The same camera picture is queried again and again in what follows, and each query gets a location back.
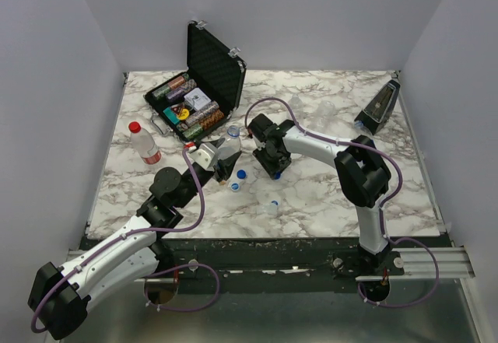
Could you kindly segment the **red label plastic bottle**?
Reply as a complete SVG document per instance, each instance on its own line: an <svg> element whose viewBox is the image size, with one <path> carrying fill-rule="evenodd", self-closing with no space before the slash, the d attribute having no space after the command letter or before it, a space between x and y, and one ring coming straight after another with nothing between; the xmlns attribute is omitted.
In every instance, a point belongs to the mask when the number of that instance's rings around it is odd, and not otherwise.
<svg viewBox="0 0 498 343"><path fill-rule="evenodd" d="M130 139L133 148L145 164L153 165L161 160L161 152L153 137L146 129L142 127L138 133L130 132Z"/></svg>

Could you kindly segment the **blue label pepsi bottle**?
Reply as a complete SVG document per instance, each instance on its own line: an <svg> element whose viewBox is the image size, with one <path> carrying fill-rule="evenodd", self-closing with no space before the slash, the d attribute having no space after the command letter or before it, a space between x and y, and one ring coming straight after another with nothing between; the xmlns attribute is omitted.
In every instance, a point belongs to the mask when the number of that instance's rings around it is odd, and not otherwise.
<svg viewBox="0 0 498 343"><path fill-rule="evenodd" d="M226 131L224 142L219 147L218 160L225 159L236 152L241 152L240 129L235 125L231 125Z"/></svg>

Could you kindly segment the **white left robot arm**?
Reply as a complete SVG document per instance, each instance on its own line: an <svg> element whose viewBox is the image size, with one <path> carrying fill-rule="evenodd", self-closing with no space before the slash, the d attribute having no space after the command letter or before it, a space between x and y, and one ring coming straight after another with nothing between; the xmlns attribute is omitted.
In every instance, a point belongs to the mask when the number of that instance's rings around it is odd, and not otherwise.
<svg viewBox="0 0 498 343"><path fill-rule="evenodd" d="M48 262L36 273L28 298L31 330L61 340L78 329L88 313L110 294L136 279L167 275L173 265L161 239L177 233L178 212L211 180L230 178L240 152L229 152L223 139L184 147L188 168L159 170L150 196L120 229L96 246L57 267Z"/></svg>

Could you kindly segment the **red bottle cap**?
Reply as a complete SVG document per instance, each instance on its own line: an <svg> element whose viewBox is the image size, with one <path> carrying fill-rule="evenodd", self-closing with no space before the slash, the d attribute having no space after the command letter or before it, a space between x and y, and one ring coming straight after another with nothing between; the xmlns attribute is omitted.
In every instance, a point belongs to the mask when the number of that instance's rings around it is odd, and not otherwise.
<svg viewBox="0 0 498 343"><path fill-rule="evenodd" d="M133 121L128 125L128 129L131 133L138 133L141 131L142 127L139 122Z"/></svg>

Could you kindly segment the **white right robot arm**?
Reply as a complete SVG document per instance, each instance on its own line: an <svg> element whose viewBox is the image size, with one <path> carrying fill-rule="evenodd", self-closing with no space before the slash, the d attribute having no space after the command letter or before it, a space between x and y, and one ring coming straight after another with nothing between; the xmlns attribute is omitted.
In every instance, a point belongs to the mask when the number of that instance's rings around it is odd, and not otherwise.
<svg viewBox="0 0 498 343"><path fill-rule="evenodd" d="M380 217L380 201L388 192L391 172L373 140L333 139L300 128L291 120L276 124L259 114L248 125L254 139L253 155L273 180L290 165L292 154L315 159L335 168L342 193L355 205L359 223L359 268L373 275L386 265L383 252L389 247Z"/></svg>

